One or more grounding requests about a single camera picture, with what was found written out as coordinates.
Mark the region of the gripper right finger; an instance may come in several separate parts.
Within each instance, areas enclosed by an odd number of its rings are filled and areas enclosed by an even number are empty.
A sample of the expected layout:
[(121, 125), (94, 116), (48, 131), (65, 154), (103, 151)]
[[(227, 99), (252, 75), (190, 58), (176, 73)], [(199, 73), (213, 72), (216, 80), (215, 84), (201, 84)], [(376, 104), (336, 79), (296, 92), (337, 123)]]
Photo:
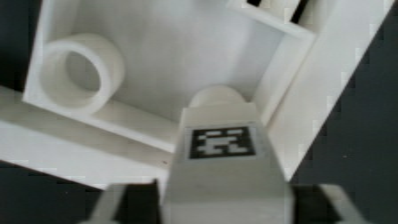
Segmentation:
[(320, 188), (341, 218), (336, 224), (373, 224), (359, 212), (343, 188), (332, 184), (321, 184)]

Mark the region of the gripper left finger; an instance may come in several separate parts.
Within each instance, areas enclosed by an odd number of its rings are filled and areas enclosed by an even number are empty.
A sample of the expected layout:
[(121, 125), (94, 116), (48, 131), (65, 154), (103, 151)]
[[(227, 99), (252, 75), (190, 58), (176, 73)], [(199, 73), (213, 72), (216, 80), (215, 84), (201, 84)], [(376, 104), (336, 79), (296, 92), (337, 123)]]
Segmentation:
[(101, 193), (89, 219), (78, 224), (119, 224), (115, 213), (126, 192), (126, 185), (113, 184)]

